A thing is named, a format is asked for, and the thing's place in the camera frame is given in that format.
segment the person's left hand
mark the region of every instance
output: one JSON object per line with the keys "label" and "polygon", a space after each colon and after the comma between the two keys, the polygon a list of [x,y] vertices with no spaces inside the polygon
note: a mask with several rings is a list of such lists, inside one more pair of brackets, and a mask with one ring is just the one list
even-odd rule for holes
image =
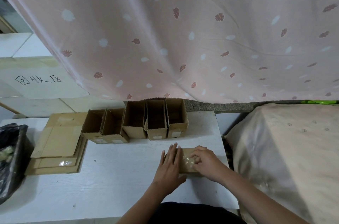
{"label": "person's left hand", "polygon": [[176,153],[176,147],[177,143],[169,147],[166,158],[165,151],[162,151],[160,163],[151,184],[157,186],[164,197],[186,181],[186,176],[179,178],[181,148],[178,146]]}

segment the beige cloth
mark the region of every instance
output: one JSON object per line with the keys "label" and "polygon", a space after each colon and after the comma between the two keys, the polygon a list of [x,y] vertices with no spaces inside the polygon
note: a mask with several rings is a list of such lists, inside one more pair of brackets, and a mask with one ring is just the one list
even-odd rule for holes
{"label": "beige cloth", "polygon": [[234,170],[258,189],[310,223],[339,223],[338,106],[260,106],[227,140]]}
{"label": "beige cloth", "polygon": [[339,0],[9,0],[89,93],[339,99]]}

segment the red leaf print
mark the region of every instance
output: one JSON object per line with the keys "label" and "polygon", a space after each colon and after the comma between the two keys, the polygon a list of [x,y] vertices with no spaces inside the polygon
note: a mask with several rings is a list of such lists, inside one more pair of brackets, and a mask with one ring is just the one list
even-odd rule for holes
{"label": "red leaf print", "polygon": [[180,67],[180,72],[184,71],[186,69],[186,63],[184,63],[181,67]]}
{"label": "red leaf print", "polygon": [[174,17],[176,18],[176,19],[178,19],[179,18],[179,9],[178,8],[174,8],[173,9],[173,14],[174,14]]}
{"label": "red leaf print", "polygon": [[96,79],[99,79],[99,78],[102,77],[102,73],[101,73],[101,72],[96,72],[96,73],[94,74],[94,77],[95,77]]}
{"label": "red leaf print", "polygon": [[317,63],[312,63],[312,64],[310,64],[310,65],[308,65],[307,67],[312,67],[312,66],[314,66],[314,65],[316,65]]}
{"label": "red leaf print", "polygon": [[218,13],[217,15],[215,15],[215,19],[216,21],[220,22],[224,20],[224,14],[223,13]]}
{"label": "red leaf print", "polygon": [[287,33],[287,29],[283,29],[280,36],[283,37]]}
{"label": "red leaf print", "polygon": [[319,35],[319,37],[320,37],[320,38],[324,38],[324,37],[326,37],[328,34],[329,34],[329,31],[326,31],[326,32],[324,32],[324,33],[321,33],[321,34]]}
{"label": "red leaf print", "polygon": [[132,43],[136,44],[136,45],[139,45],[140,44],[140,40],[135,38],[132,40]]}
{"label": "red leaf print", "polygon": [[322,12],[329,12],[331,10],[333,10],[334,8],[336,8],[338,5],[337,4],[331,4],[329,6],[326,6]]}
{"label": "red leaf print", "polygon": [[224,57],[224,56],[228,55],[229,53],[230,53],[229,51],[224,52],[224,53],[221,54],[221,56]]}
{"label": "red leaf print", "polygon": [[72,51],[70,51],[70,50],[63,50],[61,52],[62,52],[63,56],[65,56],[67,58],[72,55]]}

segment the table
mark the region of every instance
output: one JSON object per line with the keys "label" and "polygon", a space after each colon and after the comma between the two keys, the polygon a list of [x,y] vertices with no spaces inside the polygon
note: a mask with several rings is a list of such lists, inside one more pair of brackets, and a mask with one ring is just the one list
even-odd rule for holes
{"label": "table", "polygon": [[[185,137],[131,139],[128,144],[88,141],[80,173],[28,176],[0,205],[0,223],[23,223],[120,217],[143,195],[153,180],[162,150],[207,146],[228,166],[213,111],[188,112]],[[48,118],[3,120],[0,126],[26,124],[28,138],[37,141]],[[238,201],[223,186],[206,178],[188,177],[164,202],[209,204],[238,209]]]}

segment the pink curtain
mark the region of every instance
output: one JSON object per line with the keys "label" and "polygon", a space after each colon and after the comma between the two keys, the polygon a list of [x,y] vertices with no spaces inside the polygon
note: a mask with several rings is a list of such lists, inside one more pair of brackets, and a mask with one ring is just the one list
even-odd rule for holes
{"label": "pink curtain", "polygon": [[9,0],[89,93],[339,99],[339,0]]}

